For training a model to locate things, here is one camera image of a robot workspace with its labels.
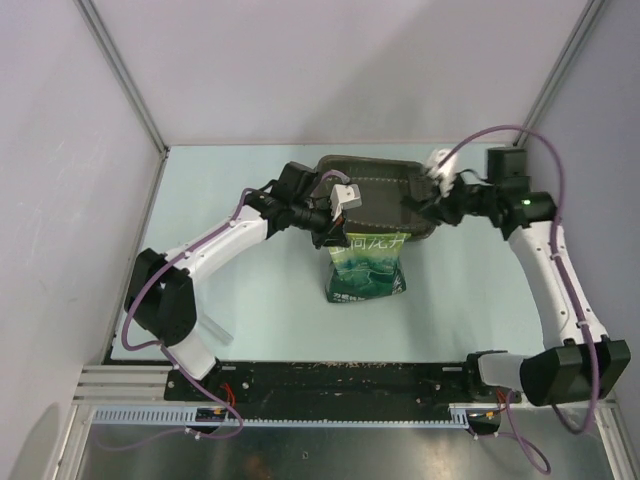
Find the green litter bag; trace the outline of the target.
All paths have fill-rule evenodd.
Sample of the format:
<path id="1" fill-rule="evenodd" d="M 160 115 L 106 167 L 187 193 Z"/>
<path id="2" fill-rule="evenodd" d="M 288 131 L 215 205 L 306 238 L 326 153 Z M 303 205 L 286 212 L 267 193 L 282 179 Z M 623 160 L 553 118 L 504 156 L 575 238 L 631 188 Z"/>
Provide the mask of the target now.
<path id="1" fill-rule="evenodd" d="M 349 233 L 348 247 L 331 247 L 325 286 L 330 303 L 352 303 L 401 294 L 406 280 L 400 261 L 408 233 Z"/>

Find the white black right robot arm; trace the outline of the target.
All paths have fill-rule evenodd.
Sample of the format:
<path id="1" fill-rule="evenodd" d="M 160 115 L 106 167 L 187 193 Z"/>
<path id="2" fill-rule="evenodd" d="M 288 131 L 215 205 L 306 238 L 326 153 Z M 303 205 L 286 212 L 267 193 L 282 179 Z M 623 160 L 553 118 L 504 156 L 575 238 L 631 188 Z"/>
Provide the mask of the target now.
<path id="1" fill-rule="evenodd" d="M 631 360 L 623 340 L 610 338 L 581 288 L 556 217 L 551 194 L 534 191 L 527 153 L 514 147 L 487 151 L 487 178 L 468 183 L 451 149 L 435 150 L 423 171 L 410 177 L 403 199 L 411 211 L 440 226 L 484 217 L 517 257 L 534 299 L 542 352 L 525 356 L 484 351 L 468 356 L 463 393 L 484 401 L 497 387 L 523 393 L 535 406 L 604 399 Z"/>

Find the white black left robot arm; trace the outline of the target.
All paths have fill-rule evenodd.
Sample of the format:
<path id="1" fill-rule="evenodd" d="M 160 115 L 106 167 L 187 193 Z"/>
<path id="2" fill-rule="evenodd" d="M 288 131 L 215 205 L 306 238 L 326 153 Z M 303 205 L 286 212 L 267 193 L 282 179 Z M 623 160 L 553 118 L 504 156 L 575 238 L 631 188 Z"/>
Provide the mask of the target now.
<path id="1" fill-rule="evenodd" d="M 214 397 L 221 376 L 214 370 L 213 340 L 230 335 L 198 307 L 198 285 L 245 250 L 290 227 L 309 232 L 317 249 L 346 247 L 346 212 L 361 204 L 359 188 L 346 174 L 289 162 L 265 186 L 244 189 L 219 225 L 164 253 L 142 251 L 124 300 L 124 349 L 144 349 L 128 340 L 126 331 L 137 323 L 152 335 L 149 343 L 187 375 L 191 393 L 202 400 Z"/>

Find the clear plastic scoop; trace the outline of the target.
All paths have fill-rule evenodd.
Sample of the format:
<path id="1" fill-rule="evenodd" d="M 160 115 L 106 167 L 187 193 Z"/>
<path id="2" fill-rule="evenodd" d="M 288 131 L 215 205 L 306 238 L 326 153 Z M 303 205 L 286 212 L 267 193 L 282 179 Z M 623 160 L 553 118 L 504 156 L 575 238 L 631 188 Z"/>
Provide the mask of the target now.
<path id="1" fill-rule="evenodd" d="M 208 315 L 203 315 L 201 321 L 204 328 L 223 345 L 230 345 L 233 342 L 233 335 L 220 324 L 212 320 Z"/>

